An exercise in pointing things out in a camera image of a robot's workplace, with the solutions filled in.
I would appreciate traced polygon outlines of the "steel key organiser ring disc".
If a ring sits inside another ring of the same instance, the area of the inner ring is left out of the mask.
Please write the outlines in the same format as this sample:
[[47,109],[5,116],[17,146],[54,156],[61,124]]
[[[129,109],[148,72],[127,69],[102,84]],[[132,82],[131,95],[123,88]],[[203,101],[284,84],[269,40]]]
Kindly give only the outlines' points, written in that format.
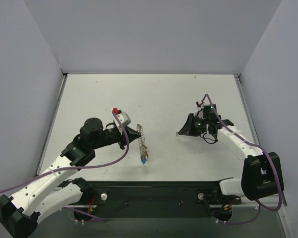
[[145,137],[143,132],[143,127],[140,124],[137,124],[137,131],[142,134],[142,137],[138,139],[139,151],[140,151],[140,159],[143,157],[149,158],[148,147],[145,144]]

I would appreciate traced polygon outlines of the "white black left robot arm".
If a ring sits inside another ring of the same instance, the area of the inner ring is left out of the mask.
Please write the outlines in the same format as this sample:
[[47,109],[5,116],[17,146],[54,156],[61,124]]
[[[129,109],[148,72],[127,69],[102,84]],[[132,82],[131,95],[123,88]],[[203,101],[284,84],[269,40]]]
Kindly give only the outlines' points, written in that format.
[[63,207],[91,200],[92,187],[83,178],[74,179],[61,190],[55,188],[94,159],[96,149],[117,143],[128,151],[130,142],[141,137],[140,132],[129,128],[131,120],[126,113],[114,114],[113,118],[110,129],[104,129],[98,118],[87,119],[79,134],[41,175],[11,196],[0,197],[0,223],[13,238],[27,238],[44,219]]

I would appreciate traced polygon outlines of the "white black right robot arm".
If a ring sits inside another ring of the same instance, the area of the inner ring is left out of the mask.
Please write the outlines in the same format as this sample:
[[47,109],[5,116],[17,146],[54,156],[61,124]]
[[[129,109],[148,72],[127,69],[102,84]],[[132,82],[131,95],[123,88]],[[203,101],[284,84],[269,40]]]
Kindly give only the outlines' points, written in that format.
[[230,120],[221,119],[215,111],[215,105],[201,106],[196,113],[188,115],[177,135],[193,137],[210,135],[243,162],[241,178],[220,181],[222,194],[242,195],[249,200],[258,200],[278,194],[278,186],[283,191],[279,156],[275,152],[268,154],[275,167],[272,169],[263,150],[248,142]]

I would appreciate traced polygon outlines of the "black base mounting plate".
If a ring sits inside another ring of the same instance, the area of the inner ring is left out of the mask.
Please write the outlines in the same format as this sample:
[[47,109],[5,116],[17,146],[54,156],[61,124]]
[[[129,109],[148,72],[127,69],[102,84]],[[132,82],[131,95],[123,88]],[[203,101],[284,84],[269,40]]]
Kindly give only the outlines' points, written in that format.
[[90,191],[74,202],[101,218],[205,218],[212,206],[241,204],[223,195],[217,181],[91,181]]

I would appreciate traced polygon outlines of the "aluminium front rail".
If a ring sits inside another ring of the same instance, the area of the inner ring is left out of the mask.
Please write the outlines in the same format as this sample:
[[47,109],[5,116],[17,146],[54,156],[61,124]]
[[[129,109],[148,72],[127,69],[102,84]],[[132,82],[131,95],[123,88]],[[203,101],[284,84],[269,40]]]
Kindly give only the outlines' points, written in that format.
[[259,194],[253,191],[243,192],[240,185],[232,184],[226,189],[225,182],[92,182],[82,178],[63,184],[62,189],[31,192],[27,186],[22,195],[34,201],[36,211],[44,208],[61,209],[75,206],[113,206],[115,203],[124,206],[140,204],[157,208],[175,206],[224,205],[232,202],[240,204],[245,198],[255,201],[274,195],[275,192]]

